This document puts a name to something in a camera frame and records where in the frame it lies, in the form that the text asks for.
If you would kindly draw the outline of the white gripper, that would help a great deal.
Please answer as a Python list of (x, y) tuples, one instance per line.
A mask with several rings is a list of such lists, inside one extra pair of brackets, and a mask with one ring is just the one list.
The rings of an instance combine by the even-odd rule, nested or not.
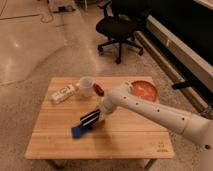
[(82, 126), (88, 126), (90, 124), (94, 124), (97, 122), (99, 119), (106, 119), (107, 118), (107, 113), (105, 112), (105, 109), (101, 106), (99, 106), (99, 109), (94, 110), (85, 116), (82, 116), (80, 118), (81, 125)]

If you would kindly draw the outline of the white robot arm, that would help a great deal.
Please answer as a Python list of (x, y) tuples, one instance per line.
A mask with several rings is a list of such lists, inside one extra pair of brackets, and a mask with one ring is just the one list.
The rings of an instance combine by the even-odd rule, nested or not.
[(95, 92), (102, 95), (101, 101), (95, 110), (81, 118), (81, 122), (86, 124), (88, 118), (91, 120), (94, 115), (100, 118), (122, 107), (184, 136), (207, 152), (213, 151), (213, 120), (141, 99), (133, 94), (134, 89), (130, 82), (123, 82), (106, 92), (96, 85)]

